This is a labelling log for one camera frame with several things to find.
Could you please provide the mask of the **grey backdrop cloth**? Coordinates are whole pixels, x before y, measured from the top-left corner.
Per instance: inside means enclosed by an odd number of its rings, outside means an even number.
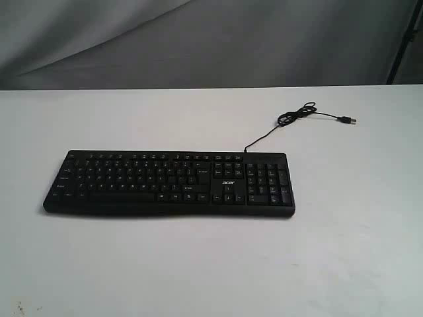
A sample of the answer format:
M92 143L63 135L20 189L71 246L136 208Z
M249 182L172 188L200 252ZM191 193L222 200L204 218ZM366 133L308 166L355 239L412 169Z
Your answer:
M2 1L3 90L382 85L415 1Z

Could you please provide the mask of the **black tripod stand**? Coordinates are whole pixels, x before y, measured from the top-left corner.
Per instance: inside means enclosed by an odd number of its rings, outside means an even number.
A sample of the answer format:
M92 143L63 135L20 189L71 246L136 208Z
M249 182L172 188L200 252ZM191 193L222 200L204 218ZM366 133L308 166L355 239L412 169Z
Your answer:
M386 85L392 85L395 81L395 77L399 71L403 57L407 51L408 45L414 41L415 36L418 34L416 25L420 15L422 14L422 0L417 0L414 6L411 18L407 24L406 30L401 38L400 46L397 50L396 56L393 60L390 72L387 76Z

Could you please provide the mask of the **black Acer keyboard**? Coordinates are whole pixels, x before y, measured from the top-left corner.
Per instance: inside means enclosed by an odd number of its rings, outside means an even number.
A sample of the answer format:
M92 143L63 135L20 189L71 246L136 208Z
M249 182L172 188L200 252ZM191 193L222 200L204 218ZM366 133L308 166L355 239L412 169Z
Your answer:
M69 151L44 200L48 213L291 217L283 153Z

